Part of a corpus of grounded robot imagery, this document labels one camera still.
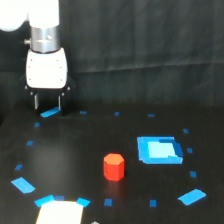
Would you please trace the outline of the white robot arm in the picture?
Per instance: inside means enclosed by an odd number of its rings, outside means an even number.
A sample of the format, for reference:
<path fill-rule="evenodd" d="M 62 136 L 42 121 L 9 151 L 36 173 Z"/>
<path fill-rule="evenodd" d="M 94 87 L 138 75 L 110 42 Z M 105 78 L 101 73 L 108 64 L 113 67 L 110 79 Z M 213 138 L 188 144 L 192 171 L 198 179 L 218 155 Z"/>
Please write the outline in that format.
<path fill-rule="evenodd" d="M 24 22 L 30 26 L 31 37 L 26 58 L 26 87 L 39 107 L 38 91 L 60 90 L 58 110 L 63 110 L 68 81 L 68 65 L 60 45 L 59 0 L 0 0 L 0 30 L 13 32 Z"/>

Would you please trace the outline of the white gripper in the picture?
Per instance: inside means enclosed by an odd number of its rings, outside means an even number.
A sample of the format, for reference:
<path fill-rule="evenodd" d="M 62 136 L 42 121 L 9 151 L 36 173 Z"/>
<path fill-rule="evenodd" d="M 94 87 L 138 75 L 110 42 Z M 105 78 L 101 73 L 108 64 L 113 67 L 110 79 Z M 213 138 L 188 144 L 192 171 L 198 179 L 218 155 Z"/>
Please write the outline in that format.
<path fill-rule="evenodd" d="M 28 51 L 26 60 L 26 83 L 34 89 L 62 89 L 67 83 L 68 66 L 65 51 L 60 48 L 58 51 L 49 54 L 35 53 Z M 39 107 L 39 94 L 32 92 L 34 109 Z M 59 111 L 63 111 L 65 105 L 65 93 L 58 96 Z"/>

